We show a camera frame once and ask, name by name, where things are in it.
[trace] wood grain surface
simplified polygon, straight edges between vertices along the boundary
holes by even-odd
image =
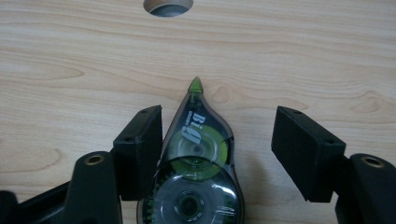
[[[1,0],[0,189],[23,202],[66,182],[145,107],[163,106],[166,133],[196,76],[233,129],[247,224],[336,223],[337,196],[306,203],[271,151],[278,105],[347,156],[396,164],[394,0],[195,0],[174,18],[142,0]]]

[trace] black plastic bracket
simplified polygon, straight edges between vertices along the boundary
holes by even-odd
[[[310,202],[335,191],[339,223],[396,223],[396,169],[367,154],[344,156],[346,144],[301,111],[279,106],[272,150]]]

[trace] green tape reel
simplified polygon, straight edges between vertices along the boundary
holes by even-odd
[[[177,172],[191,176],[195,180],[207,179],[215,175],[219,170],[214,168],[212,162],[223,167],[228,157],[228,146],[221,133],[207,125],[203,125],[199,133],[201,141],[200,144],[196,144],[183,137],[181,131],[177,132],[167,149],[169,160],[185,156],[194,157],[194,159],[183,159],[184,162],[174,162],[173,165]]]

